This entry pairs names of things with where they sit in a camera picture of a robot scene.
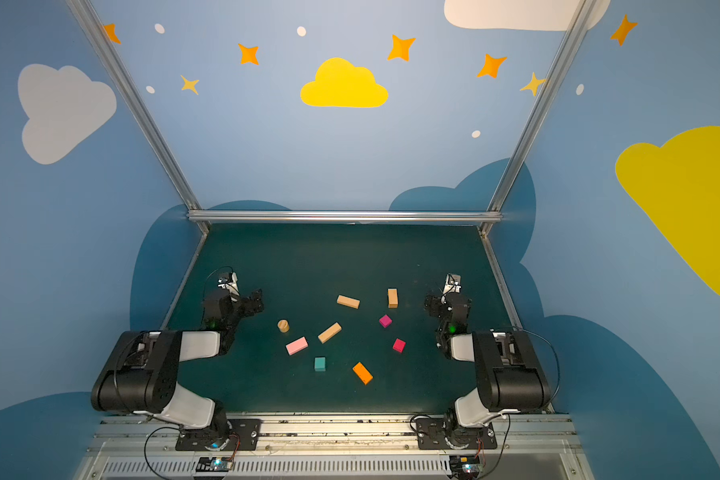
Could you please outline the natural wood block diagonal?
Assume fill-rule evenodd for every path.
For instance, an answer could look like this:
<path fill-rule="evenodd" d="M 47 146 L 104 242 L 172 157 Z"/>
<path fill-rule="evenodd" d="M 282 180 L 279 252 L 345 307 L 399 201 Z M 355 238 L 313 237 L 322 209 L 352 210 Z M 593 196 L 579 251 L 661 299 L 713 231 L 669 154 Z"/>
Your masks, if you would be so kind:
<path fill-rule="evenodd" d="M 342 331 L 341 325 L 336 322 L 318 335 L 318 340 L 324 344 Z"/>

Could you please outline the natural wood block long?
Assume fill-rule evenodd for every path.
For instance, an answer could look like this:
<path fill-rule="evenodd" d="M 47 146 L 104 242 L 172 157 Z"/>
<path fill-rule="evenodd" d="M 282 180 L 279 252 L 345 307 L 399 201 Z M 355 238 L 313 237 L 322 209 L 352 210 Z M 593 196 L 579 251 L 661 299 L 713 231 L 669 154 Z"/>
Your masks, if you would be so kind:
<path fill-rule="evenodd" d="M 344 295 L 339 295 L 337 297 L 336 303 L 341 306 L 345 306 L 352 309 L 358 309 L 360 306 L 360 301 L 355 298 L 351 298 Z"/>

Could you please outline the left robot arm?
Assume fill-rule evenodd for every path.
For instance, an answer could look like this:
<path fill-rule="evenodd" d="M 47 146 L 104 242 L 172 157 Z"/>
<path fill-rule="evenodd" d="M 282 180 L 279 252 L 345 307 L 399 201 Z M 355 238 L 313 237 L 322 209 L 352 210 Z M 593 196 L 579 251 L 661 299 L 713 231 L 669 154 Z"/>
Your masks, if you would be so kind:
<path fill-rule="evenodd" d="M 178 381 L 183 362 L 226 355 L 245 318 L 264 310 L 260 289 L 241 296 L 222 287 L 204 299 L 198 330 L 126 331 L 119 337 L 91 391 L 94 410 L 146 415 L 174 425 L 185 451 L 240 449 L 223 403 L 200 396 Z"/>

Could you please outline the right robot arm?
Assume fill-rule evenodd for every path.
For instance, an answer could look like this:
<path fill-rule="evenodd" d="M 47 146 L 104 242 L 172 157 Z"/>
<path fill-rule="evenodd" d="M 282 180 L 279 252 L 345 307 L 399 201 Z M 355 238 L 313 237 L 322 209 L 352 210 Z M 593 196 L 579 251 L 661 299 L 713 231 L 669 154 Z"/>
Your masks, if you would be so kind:
<path fill-rule="evenodd" d="M 471 331 L 471 301 L 456 291 L 428 294 L 424 306 L 438 320 L 438 350 L 449 360 L 472 364 L 476 381 L 475 388 L 446 411 L 436 428 L 435 444 L 476 447 L 494 419 L 540 411 L 551 403 L 554 390 L 527 331 Z"/>

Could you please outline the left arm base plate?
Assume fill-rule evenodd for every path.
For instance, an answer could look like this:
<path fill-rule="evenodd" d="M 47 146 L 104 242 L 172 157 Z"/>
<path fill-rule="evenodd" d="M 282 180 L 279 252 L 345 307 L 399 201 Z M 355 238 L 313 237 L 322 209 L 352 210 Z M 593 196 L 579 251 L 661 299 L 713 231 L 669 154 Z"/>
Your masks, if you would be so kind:
<path fill-rule="evenodd" d="M 258 444 L 262 426 L 259 418 L 227 419 L 225 428 L 214 425 L 203 429 L 183 430 L 175 449 L 187 452 L 253 451 Z"/>

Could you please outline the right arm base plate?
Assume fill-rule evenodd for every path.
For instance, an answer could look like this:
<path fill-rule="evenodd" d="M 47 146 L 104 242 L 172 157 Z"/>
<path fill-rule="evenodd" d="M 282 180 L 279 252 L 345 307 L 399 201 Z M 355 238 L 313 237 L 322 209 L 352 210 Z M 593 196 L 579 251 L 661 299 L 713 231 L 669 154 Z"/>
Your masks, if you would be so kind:
<path fill-rule="evenodd" d="M 459 426 L 443 417 L 415 416 L 409 422 L 420 450 L 475 450 L 498 448 L 491 425 L 476 428 Z"/>

